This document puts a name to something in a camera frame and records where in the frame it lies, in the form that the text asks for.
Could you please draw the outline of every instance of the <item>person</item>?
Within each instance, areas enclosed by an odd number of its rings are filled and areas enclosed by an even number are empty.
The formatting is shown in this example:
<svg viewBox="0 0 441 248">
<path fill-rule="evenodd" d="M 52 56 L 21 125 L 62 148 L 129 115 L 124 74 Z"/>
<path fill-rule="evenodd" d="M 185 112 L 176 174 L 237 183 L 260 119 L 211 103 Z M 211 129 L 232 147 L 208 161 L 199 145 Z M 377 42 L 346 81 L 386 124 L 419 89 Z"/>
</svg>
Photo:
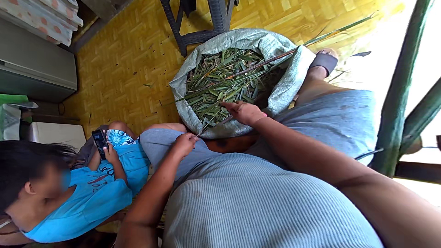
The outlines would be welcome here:
<svg viewBox="0 0 441 248">
<path fill-rule="evenodd" d="M 76 153 L 71 147 L 0 142 L 0 210 L 21 231 L 0 235 L 1 245 L 69 240 L 122 220 L 117 212 L 131 204 L 147 181 L 150 162 L 124 122 L 114 121 L 108 128 L 106 160 L 95 147 L 88 166 L 72 171 L 68 164 Z"/>
<path fill-rule="evenodd" d="M 375 147 L 374 98 L 323 80 L 335 57 L 317 54 L 296 106 L 274 119 L 222 103 L 260 133 L 244 154 L 210 151 L 181 124 L 145 130 L 155 173 L 116 248 L 156 247 L 166 203 L 163 247 L 439 247 L 440 212 L 365 166 L 372 156 L 353 159 Z"/>
</svg>

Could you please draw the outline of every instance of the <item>gray shorts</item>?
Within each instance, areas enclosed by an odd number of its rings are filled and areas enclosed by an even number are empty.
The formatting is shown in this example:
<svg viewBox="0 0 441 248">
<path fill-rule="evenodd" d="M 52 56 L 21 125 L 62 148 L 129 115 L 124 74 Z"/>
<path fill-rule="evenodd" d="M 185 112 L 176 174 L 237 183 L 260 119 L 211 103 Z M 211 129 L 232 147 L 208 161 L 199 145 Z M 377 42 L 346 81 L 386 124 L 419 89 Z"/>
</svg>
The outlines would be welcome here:
<svg viewBox="0 0 441 248">
<path fill-rule="evenodd" d="M 288 109 L 274 119 L 355 158 L 375 149 L 377 125 L 374 121 L 374 109 L 373 92 L 347 90 Z M 182 132 L 162 128 L 149 129 L 141 134 L 141 145 L 154 170 L 181 134 Z M 245 153 L 286 168 L 285 163 L 273 153 L 262 137 Z M 209 150 L 205 142 L 199 140 L 196 148 L 180 163 L 175 180 L 184 179 L 198 165 L 219 155 L 222 154 Z M 360 162 L 367 165 L 371 159 L 372 155 L 361 159 Z"/>
</svg>

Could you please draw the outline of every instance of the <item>child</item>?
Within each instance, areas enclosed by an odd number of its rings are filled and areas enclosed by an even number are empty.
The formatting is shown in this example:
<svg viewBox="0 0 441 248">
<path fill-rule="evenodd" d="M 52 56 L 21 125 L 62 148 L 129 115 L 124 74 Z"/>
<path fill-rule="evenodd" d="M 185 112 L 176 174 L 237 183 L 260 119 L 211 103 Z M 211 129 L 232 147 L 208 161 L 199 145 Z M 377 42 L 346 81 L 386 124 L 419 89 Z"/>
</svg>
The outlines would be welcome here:
<svg viewBox="0 0 441 248">
<path fill-rule="evenodd" d="M 106 160 L 96 150 L 87 167 L 72 171 L 68 162 L 76 153 L 67 146 L 0 142 L 0 210 L 24 236 L 40 243 L 69 240 L 131 204 L 150 162 L 126 124 L 112 122 L 106 135 Z"/>
</svg>

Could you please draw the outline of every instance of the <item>parquet floor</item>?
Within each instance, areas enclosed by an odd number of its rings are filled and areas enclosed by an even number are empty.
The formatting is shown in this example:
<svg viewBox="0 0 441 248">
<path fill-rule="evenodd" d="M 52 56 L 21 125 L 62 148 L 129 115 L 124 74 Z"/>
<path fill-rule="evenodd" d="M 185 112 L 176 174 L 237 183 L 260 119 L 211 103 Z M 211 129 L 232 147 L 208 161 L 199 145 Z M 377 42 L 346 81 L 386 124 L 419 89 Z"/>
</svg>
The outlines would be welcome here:
<svg viewBox="0 0 441 248">
<path fill-rule="evenodd" d="M 178 4 L 171 1 L 174 10 Z M 197 7 L 189 20 L 184 18 L 182 34 L 211 25 L 207 2 L 198 0 Z M 334 48 L 344 59 L 364 52 L 356 41 L 403 9 L 401 0 L 241 0 L 231 29 L 264 28 L 302 44 L 373 14 L 373 19 L 310 47 L 314 52 Z M 87 137 L 113 120 L 125 121 L 137 133 L 151 124 L 177 122 L 168 82 L 184 59 L 159 0 L 134 0 L 77 54 L 79 91 L 65 101 L 66 115 L 81 119 Z"/>
</svg>

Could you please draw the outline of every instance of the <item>black hair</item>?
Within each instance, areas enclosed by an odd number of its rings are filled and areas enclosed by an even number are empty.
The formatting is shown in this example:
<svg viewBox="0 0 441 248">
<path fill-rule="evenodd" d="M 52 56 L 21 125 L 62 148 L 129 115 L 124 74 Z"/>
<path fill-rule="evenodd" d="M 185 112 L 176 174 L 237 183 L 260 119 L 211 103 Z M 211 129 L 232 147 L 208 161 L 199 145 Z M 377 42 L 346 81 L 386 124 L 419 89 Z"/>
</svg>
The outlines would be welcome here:
<svg viewBox="0 0 441 248">
<path fill-rule="evenodd" d="M 26 182 L 44 176 L 44 166 L 54 162 L 59 169 L 76 156 L 73 147 L 64 144 L 40 144 L 24 140 L 0 142 L 0 213 L 17 198 Z"/>
</svg>

